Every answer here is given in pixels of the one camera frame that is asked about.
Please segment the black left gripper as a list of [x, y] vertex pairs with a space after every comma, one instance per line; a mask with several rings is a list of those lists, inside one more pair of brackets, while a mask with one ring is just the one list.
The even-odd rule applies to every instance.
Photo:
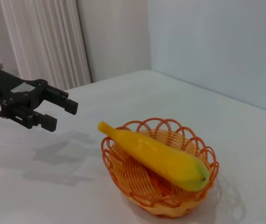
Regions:
[[47, 131], [55, 131], [56, 118], [34, 111], [44, 100], [44, 91], [46, 101], [70, 114], [77, 113], [78, 103], [69, 99], [67, 92], [48, 85], [43, 79], [23, 80], [0, 70], [0, 117], [11, 119], [28, 129], [40, 125]]

